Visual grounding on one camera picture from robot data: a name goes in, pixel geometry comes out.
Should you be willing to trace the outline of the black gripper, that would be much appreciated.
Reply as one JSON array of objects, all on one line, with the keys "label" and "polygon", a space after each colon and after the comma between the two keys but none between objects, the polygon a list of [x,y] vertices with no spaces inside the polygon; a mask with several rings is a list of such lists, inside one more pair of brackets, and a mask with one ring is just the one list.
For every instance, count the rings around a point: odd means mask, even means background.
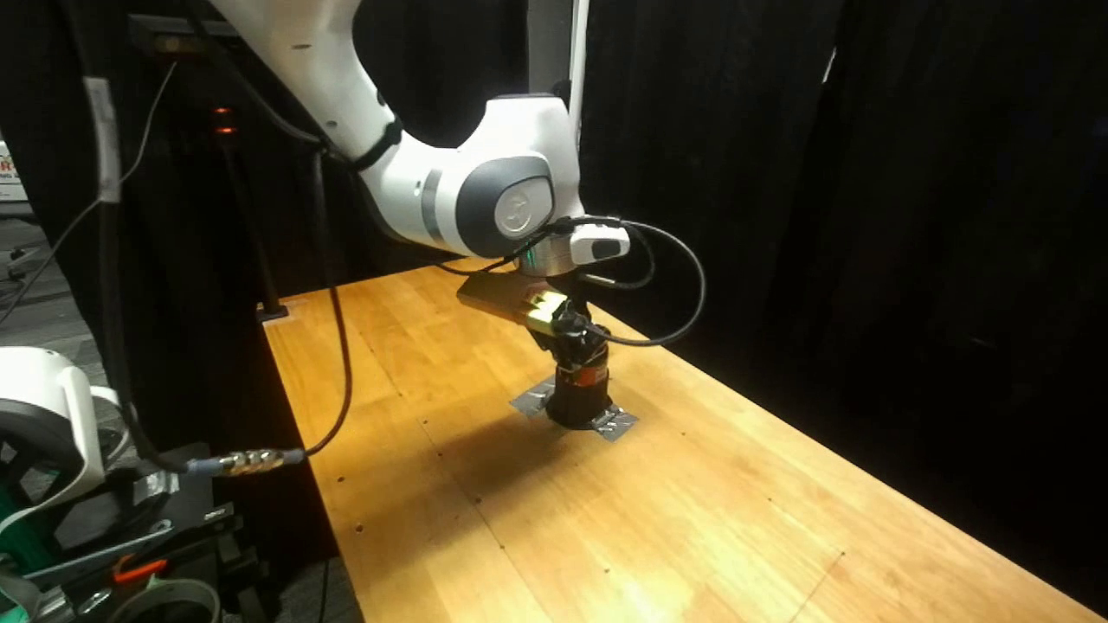
[{"label": "black gripper", "polygon": [[525,294],[524,326],[533,340],[569,340],[592,326],[592,316],[581,302],[557,287],[536,287]]}]

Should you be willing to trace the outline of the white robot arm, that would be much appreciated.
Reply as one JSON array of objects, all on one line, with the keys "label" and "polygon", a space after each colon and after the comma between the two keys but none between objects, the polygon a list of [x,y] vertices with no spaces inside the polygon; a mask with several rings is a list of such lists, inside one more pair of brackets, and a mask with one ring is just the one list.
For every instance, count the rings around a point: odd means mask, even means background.
[{"label": "white robot arm", "polygon": [[322,135],[352,162],[405,241],[516,256],[530,278],[595,263],[578,227],[578,156],[557,96],[495,96],[461,145],[401,128],[352,45],[361,0],[210,0]]}]

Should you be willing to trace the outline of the white robot base at left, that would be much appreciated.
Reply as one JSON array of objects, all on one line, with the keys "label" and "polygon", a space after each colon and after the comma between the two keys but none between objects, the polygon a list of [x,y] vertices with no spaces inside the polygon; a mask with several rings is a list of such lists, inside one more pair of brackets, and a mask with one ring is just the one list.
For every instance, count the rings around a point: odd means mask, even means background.
[{"label": "white robot base at left", "polygon": [[65,482],[42,509],[73,502],[104,482],[93,385],[54,349],[0,346],[0,427],[63,465]]}]

